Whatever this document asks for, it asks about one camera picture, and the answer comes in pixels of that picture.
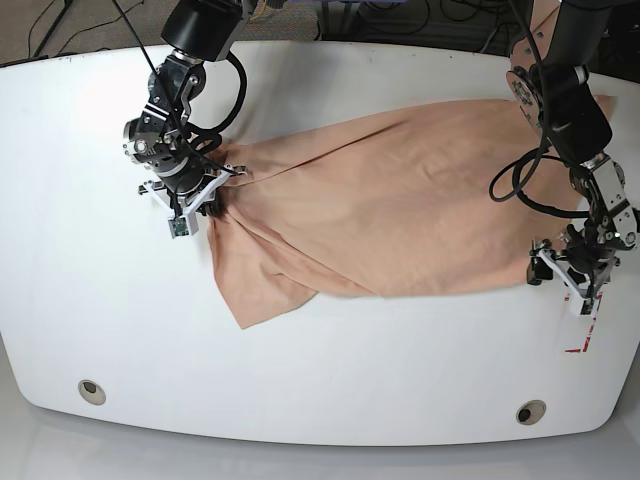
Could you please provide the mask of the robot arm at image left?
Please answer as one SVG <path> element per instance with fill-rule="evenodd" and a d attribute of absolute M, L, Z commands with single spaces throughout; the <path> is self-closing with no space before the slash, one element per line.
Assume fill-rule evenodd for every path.
<path fill-rule="evenodd" d="M 222 132 L 235 120 L 246 98 L 246 71 L 231 46 L 255 8 L 253 1 L 180 1 L 162 29 L 161 37 L 172 51 L 151 68 L 147 103 L 140 116 L 126 124 L 123 150 L 132 162 L 157 176 L 157 181 L 139 191 L 159 195 L 169 209 L 171 224 L 185 221 L 191 213 L 218 213 L 215 181 L 243 172 L 208 155 L 220 146 Z M 199 127 L 190 121 L 191 103 L 206 85 L 205 63 L 218 61 L 235 68 L 238 94 L 218 125 Z"/>

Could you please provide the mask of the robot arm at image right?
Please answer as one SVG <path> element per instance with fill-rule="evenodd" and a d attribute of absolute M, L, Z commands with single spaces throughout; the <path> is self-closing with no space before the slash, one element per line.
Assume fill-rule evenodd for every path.
<path fill-rule="evenodd" d="M 527 282 L 560 277 L 576 316 L 594 313 L 601 288 L 618 255 L 639 242 L 639 211 L 624 190 L 620 165 L 605 149 L 613 133 L 588 85 L 588 63 L 605 33 L 615 1 L 513 1 L 523 39 L 510 53 L 510 89 L 531 127 L 537 149 L 509 165 L 512 194 L 535 211 L 569 224 L 556 249 L 544 239 L 532 245 Z M 568 170 L 571 187 L 587 202 L 568 211 L 530 199 L 524 187 L 539 163 L 554 160 Z"/>

